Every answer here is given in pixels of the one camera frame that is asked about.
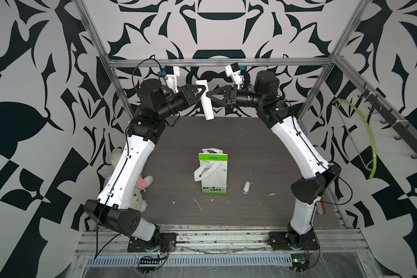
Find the small white stapler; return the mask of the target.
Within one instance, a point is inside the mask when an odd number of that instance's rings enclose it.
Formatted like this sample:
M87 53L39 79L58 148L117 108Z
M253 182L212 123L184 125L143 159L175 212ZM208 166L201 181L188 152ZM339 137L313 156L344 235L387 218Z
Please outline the small white stapler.
M245 182L244 187L242 189L242 192L244 194L248 194L249 193L249 191L250 191L250 185L251 185L251 182L249 182L249 181L246 181Z

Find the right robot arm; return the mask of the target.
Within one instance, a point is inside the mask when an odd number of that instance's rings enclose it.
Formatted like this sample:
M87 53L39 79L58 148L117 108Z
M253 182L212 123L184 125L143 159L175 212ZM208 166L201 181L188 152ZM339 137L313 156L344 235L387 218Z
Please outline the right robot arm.
M223 86L207 92L215 103L225 108L252 107L260 120L285 145L301 172L301 179L291 186L295 196L294 214L289 232L301 237L313 231L316 207L324 191L333 183L341 168L326 161L302 132L289 104L279 98L280 81L271 71L260 71L250 89Z

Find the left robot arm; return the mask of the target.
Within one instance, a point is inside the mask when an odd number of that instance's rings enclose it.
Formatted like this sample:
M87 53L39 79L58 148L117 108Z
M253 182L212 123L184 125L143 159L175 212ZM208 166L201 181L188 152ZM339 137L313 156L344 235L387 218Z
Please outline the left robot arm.
M96 199L85 203L84 211L97 226L151 241L156 225L130 208L135 183L166 127L166 118L195 105L206 91L203 85L168 88L158 79L140 85L140 105L125 132L126 143L110 179Z

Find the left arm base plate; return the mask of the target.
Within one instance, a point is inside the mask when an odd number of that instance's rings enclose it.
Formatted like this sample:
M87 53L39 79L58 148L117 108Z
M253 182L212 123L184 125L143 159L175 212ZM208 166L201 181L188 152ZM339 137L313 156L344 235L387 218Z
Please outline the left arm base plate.
M151 240L141 240L137 237L130 237L127 251L129 253L173 251L177 242L176 233L162 233L156 231Z

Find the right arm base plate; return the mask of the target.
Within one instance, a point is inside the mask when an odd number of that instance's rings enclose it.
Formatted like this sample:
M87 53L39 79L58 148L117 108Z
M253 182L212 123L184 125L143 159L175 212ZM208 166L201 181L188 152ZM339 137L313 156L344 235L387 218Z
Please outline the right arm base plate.
M320 249L319 241L312 229L304 235L299 235L296 231L288 231L270 232L268 236L267 244L273 250L307 251Z

